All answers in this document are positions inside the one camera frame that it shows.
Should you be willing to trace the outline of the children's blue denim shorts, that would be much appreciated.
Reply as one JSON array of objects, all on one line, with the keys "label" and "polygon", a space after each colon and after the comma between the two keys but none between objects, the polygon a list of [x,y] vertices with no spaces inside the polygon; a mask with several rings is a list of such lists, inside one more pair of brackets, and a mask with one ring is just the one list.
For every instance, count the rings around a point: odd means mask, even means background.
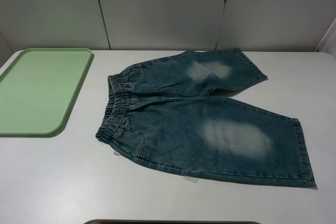
[{"label": "children's blue denim shorts", "polygon": [[299,120],[232,99],[266,79],[239,49],[131,65],[108,77],[96,138],[136,164],[174,175],[315,188]]}]

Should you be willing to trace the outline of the green plastic tray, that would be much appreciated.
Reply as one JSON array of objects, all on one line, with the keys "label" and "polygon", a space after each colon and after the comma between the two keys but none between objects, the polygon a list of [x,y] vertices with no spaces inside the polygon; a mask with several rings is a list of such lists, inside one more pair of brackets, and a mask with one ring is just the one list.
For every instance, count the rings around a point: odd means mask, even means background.
[{"label": "green plastic tray", "polygon": [[89,49],[26,49],[1,74],[1,135],[49,136],[67,120],[91,65]]}]

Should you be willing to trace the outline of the clear tape piece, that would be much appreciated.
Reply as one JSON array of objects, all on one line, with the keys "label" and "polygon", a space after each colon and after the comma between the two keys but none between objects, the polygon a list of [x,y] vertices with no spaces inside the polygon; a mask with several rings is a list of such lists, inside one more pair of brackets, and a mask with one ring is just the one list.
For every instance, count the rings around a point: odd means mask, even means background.
[{"label": "clear tape piece", "polygon": [[114,151],[113,154],[114,154],[115,156],[121,156],[121,154],[118,153],[118,152],[116,152],[116,151]]},{"label": "clear tape piece", "polygon": [[184,176],[184,179],[189,181],[189,182],[193,182],[193,183],[197,183],[198,182],[198,178],[195,177],[190,177],[190,176]]}]

